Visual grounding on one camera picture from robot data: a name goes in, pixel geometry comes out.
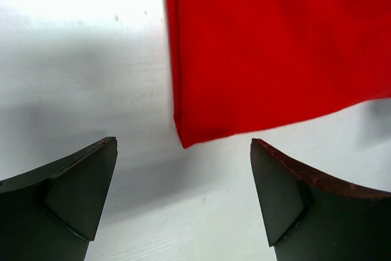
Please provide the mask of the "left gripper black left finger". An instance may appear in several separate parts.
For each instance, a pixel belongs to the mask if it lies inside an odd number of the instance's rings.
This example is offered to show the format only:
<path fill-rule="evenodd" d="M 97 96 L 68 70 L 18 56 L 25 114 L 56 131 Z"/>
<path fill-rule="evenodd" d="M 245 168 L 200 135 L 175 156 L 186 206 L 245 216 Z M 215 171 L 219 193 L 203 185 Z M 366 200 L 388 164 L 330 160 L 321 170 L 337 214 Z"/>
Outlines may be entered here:
<path fill-rule="evenodd" d="M 106 137 L 1 180 L 1 260 L 84 260 L 116 161 L 117 140 Z"/>

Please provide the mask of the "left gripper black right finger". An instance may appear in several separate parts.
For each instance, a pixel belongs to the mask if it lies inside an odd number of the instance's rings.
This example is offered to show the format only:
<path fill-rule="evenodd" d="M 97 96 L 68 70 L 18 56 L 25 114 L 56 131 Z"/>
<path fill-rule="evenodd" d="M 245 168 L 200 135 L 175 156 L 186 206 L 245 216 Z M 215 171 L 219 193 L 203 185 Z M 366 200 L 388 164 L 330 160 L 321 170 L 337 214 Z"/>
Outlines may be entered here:
<path fill-rule="evenodd" d="M 390 193 L 333 177 L 261 139 L 250 161 L 278 260 L 390 259 Z"/>

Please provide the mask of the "red t shirt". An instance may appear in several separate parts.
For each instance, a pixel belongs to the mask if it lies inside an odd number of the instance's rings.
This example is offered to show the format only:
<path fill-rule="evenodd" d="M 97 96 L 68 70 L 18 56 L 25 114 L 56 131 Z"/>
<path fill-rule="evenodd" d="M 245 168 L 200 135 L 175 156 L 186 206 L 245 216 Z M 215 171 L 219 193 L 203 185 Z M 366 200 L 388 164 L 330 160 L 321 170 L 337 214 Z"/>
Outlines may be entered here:
<path fill-rule="evenodd" d="M 390 97 L 390 0 L 166 0 L 183 147 Z"/>

